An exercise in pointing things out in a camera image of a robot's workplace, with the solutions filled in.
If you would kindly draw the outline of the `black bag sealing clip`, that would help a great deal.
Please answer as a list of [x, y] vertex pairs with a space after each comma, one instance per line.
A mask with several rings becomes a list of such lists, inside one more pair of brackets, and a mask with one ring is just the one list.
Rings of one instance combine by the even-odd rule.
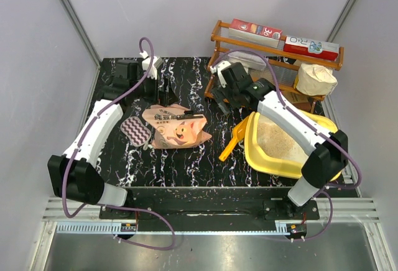
[[186, 120], [186, 119], [201, 119], [204, 118], [204, 115], [194, 113], [192, 110], [184, 111], [183, 114], [177, 115], [177, 120]]

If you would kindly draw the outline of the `yellow plastic litter scoop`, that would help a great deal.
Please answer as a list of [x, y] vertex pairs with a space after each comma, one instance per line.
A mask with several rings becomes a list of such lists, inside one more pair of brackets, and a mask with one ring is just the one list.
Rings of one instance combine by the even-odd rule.
[[246, 127], [248, 124], [248, 119], [249, 117], [246, 117], [236, 126], [234, 126], [232, 130], [231, 140], [229, 141], [228, 145], [225, 147], [225, 149], [218, 157], [220, 161], [224, 162], [228, 158], [228, 156], [232, 153], [235, 146], [244, 139], [246, 133]]

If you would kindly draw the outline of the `pink cat litter bag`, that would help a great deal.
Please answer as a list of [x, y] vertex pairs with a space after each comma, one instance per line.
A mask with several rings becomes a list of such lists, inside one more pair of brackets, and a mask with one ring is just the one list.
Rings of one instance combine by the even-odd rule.
[[207, 119], [177, 120], [177, 115], [190, 109], [178, 104], [169, 107], [152, 105], [142, 113], [142, 118], [151, 125], [154, 132], [152, 146], [155, 149], [189, 149], [212, 138], [204, 130]]

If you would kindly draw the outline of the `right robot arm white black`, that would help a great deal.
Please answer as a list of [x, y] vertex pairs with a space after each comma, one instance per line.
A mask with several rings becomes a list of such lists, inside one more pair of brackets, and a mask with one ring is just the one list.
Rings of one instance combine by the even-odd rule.
[[277, 124], [307, 154], [302, 176], [282, 205], [288, 218], [298, 218], [310, 198], [347, 166], [347, 135], [341, 130], [329, 131], [310, 119], [284, 99], [278, 87], [267, 79], [254, 81], [241, 63], [223, 61], [211, 72], [220, 83], [212, 94], [224, 113], [241, 106], [252, 109]]

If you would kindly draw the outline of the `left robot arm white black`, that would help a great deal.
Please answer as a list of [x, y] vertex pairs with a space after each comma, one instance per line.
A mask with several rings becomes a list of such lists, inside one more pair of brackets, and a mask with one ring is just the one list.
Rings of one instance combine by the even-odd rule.
[[134, 100], [164, 104], [166, 92], [159, 89], [157, 75], [161, 65], [161, 58], [148, 55], [116, 62], [114, 75], [101, 89], [77, 138], [62, 155], [52, 155], [48, 160], [55, 196], [63, 201], [113, 206], [120, 218], [132, 216], [135, 204], [127, 198], [127, 190], [105, 183], [96, 164], [108, 136]]

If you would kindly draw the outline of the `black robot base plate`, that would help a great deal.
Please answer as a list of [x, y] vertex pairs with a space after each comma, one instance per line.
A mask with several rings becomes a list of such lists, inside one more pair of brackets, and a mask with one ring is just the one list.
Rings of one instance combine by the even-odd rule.
[[310, 201], [303, 207], [293, 207], [286, 198], [268, 198], [265, 196], [244, 195], [225, 198], [193, 196], [183, 198], [132, 198], [128, 199], [128, 208], [152, 209], [164, 215], [228, 215], [237, 214], [243, 216], [254, 216], [266, 220], [318, 220], [320, 215], [317, 203]]

